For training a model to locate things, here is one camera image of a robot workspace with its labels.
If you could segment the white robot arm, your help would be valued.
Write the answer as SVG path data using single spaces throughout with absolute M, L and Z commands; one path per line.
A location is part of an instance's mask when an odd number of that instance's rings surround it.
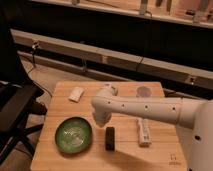
M 213 100 L 121 97 L 105 84 L 91 100 L 93 118 L 105 126 L 113 113 L 164 122 L 192 130 L 187 171 L 213 171 Z

